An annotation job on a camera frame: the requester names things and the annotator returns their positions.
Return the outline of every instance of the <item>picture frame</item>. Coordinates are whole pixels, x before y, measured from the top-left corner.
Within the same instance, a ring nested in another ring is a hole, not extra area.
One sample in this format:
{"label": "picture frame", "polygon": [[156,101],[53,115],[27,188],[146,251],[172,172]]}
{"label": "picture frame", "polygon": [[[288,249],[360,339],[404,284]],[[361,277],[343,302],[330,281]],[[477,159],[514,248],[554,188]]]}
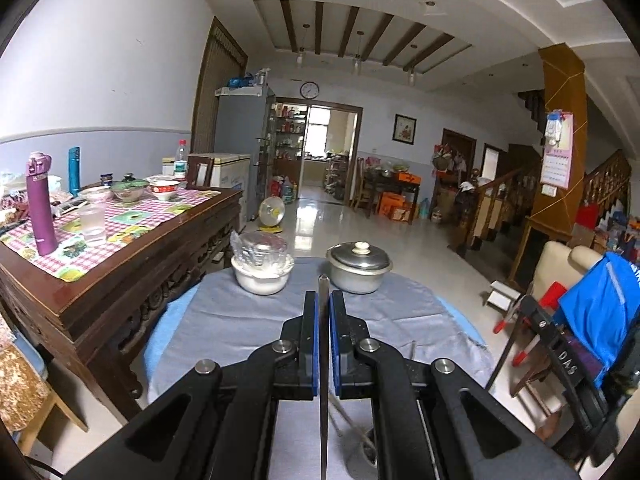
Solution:
{"label": "picture frame", "polygon": [[394,122],[394,133],[392,140],[404,142],[405,144],[413,144],[415,140],[415,124],[417,120],[412,117],[396,114]]}

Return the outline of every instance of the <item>tiled floor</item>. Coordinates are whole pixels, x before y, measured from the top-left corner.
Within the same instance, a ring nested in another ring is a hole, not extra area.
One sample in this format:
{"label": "tiled floor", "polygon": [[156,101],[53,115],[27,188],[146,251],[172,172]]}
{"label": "tiled floor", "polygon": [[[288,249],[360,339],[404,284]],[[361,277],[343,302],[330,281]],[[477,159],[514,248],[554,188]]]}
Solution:
{"label": "tiled floor", "polygon": [[[248,229],[252,228],[255,226],[250,224]],[[449,250],[442,228],[429,221],[415,221],[409,226],[379,216],[366,219],[363,212],[353,212],[340,205],[299,200],[287,206],[283,228],[281,236],[287,239],[294,256],[324,256],[330,246],[354,240],[366,240],[382,247],[394,262],[394,272],[429,286],[460,310],[476,326],[496,359],[506,344],[508,330],[498,335],[492,333],[500,314],[483,305],[482,297],[488,290],[487,279]],[[55,364],[52,368],[52,383],[84,417],[90,428],[89,433],[84,434],[57,417],[51,417],[47,423],[44,440],[54,449],[52,465],[66,472],[117,431],[119,424],[75,377]],[[143,380],[139,361],[134,362],[134,368],[140,371],[139,377]],[[513,369],[505,366],[495,384],[495,397],[533,429],[541,420],[542,413],[527,394],[523,394],[522,400],[511,399],[508,384],[514,380],[513,375]],[[636,396],[620,416],[622,423],[626,424],[626,428],[622,428],[624,439],[635,426],[639,413],[640,397]],[[599,478],[605,469],[606,465],[593,470],[587,464],[582,477]]]}
{"label": "tiled floor", "polygon": [[301,200],[317,200],[318,202],[327,202],[331,204],[341,204],[340,200],[336,200],[332,194],[327,193],[324,188],[319,186],[300,186],[298,196]]}

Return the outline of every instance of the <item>drinking glass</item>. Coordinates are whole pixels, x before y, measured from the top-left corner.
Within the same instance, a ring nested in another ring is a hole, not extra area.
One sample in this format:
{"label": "drinking glass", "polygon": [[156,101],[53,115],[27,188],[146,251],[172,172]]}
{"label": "drinking glass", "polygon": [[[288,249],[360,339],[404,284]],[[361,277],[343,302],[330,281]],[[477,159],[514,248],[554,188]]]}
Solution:
{"label": "drinking glass", "polygon": [[106,243],[107,231],[104,228],[104,208],[99,205],[88,205],[78,210],[80,227],[85,243],[89,247],[97,247]]}

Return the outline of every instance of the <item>checkered tablecloth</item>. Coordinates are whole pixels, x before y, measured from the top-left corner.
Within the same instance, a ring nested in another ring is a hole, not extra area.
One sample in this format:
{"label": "checkered tablecloth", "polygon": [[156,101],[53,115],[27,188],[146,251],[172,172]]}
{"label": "checkered tablecloth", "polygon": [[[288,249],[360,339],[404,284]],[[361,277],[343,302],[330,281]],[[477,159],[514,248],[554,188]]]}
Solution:
{"label": "checkered tablecloth", "polygon": [[84,242],[77,212],[53,221],[58,248],[47,256],[40,256],[36,250],[31,221],[2,235],[0,242],[52,276],[74,282],[136,238],[216,194],[215,191],[179,189],[169,202],[150,194],[143,195],[143,200],[138,202],[109,200],[102,204],[107,242],[99,247],[88,247]]}

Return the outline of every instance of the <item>refrigerator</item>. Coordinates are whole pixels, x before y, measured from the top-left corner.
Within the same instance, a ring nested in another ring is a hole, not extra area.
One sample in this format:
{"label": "refrigerator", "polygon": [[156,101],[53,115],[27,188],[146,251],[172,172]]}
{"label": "refrigerator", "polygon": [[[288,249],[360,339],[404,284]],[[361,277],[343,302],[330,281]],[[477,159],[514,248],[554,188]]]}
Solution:
{"label": "refrigerator", "polygon": [[248,153],[198,153],[197,155],[213,159],[213,172],[211,173],[211,181],[205,183],[204,178],[207,173],[207,167],[201,165],[198,168],[196,184],[242,190],[238,224],[238,232],[241,232],[246,226],[247,184],[249,182],[251,155]]}
{"label": "refrigerator", "polygon": [[275,153],[275,94],[255,88],[255,95],[220,95],[216,118],[216,153],[247,153],[250,156],[246,184],[246,219],[254,220],[269,196]]}

